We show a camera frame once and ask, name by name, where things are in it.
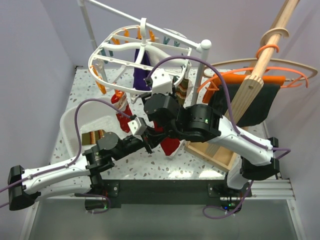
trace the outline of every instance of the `gray wall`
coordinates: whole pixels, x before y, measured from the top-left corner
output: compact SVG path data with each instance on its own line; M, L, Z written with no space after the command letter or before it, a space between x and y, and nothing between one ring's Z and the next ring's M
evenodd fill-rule
M87 66L93 52L76 0L41 0L73 64ZM260 38L276 17L282 0L100 0L158 27L176 30L200 43L212 41L209 62L251 58ZM114 30L135 23L86 2L92 28L100 44ZM117 58L133 60L117 52Z
M290 21L290 40L281 49L281 57L309 64L320 70L320 2L300 1ZM320 197L320 76L310 88L281 90L267 119L271 136L279 138L291 154L281 160L281 170L290 177L298 210L308 240L320 239L317 203Z
M47 165L74 67L40 0L1 1L0 188L11 167ZM0 203L8 192L0 194ZM16 240L26 210L0 209L0 239Z

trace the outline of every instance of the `black cloth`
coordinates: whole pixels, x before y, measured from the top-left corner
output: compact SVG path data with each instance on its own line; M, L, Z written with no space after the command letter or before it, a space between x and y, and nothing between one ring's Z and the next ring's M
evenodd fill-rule
M227 84L230 100L234 99L240 84ZM209 106L225 114L228 106L226 95L222 85L218 86L219 91L216 91L209 101ZM268 83L264 84L261 91L255 97L249 108L245 111L240 121L236 124L240 128L255 126L262 123L268 116L271 105L280 89L280 85Z

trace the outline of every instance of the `white pole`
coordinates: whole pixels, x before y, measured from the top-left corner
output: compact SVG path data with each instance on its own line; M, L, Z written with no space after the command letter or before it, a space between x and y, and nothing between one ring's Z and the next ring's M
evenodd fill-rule
M83 20L85 22L86 30L88 31L88 34L90 37L92 48L95 51L98 48L98 45L95 39L94 31L92 30L92 27L91 27L89 15L88 15L84 0L78 0L78 5L81 9L81 13L83 16ZM101 73L103 81L108 82L108 78L105 72L104 62L102 60L99 60L98 65L99 65L99 72Z
M201 53L201 59L204 61L207 61L208 56L209 56L209 50L211 48L212 44L211 41L208 39L202 40L201 44L200 44L200 50L199 52ZM200 87L201 84L201 80L202 80L202 76L205 70L205 65L203 65L202 63L199 64L198 66L198 70L196 72L196 78L195 78L195 83L194 83L194 88L193 88L193 94L192 94L192 99L191 99L191 106L197 103L197 99L198 99L198 89Z
M99 7L101 9L107 10L107 11L112 12L114 14L117 14L117 15L120 15L122 17L125 17L125 18L127 18L129 20L132 20L133 22L136 22L138 24L141 23L140 19L138 19L136 17L133 17L133 16L131 16L129 14L126 14L126 13L124 13L122 11L119 11L117 9L114 9L112 7L109 7L109 6L107 6L107 5L105 5L105 4L101 3L101 2L98 2L96 0L86 0L86 1L88 1L89 3ZM176 34L170 32L170 31L164 30L164 29L162 29L160 27L157 27L157 26L154 26L154 25L152 25L150 23L146 23L146 26L149 29L152 29L152 30L154 30L156 32L162 33L163 35L166 35L167 37L172 38L172 39L174 39L174 40L176 40L176 41L178 41L180 43L184 43L185 45L187 45L190 48L193 48L193 49L195 49L197 51L201 50L200 43L195 43L194 41L191 41L191 40L189 40L187 38L184 38L182 36L176 35Z

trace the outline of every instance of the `wooden post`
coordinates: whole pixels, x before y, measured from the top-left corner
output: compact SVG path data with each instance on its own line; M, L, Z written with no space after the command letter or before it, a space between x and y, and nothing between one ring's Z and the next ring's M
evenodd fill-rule
M285 28L296 5L299 0L286 0L280 9L277 17L275 18L271 28ZM275 33L270 36L267 41L267 45L274 44L278 45L281 38L281 34ZM248 75L239 87L239 90L235 94L233 101L231 103L231 109L234 121L237 123L241 117L244 115L250 104L253 102L255 97L258 95L260 90L264 85L262 76L266 71L269 61L274 53L274 48L269 47L261 52L259 59L257 60L255 67L251 73ZM230 120L229 111L225 113L225 116ZM215 159L219 159L218 153L221 152L219 147L215 144L209 144L205 153Z

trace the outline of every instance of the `white basket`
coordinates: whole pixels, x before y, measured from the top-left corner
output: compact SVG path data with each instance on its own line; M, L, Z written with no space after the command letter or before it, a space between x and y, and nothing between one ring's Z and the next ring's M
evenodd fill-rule
M109 103L111 102L107 96L98 98ZM70 158L77 155L79 147L74 122L76 108L75 106L66 111L60 119L61 133ZM81 106L78 113L78 127L80 129L80 136L82 136L83 133L100 129L106 132L114 132L121 139L128 135L120 128L115 110L97 101L89 101ZM92 146L94 145L81 146L81 152L90 149Z

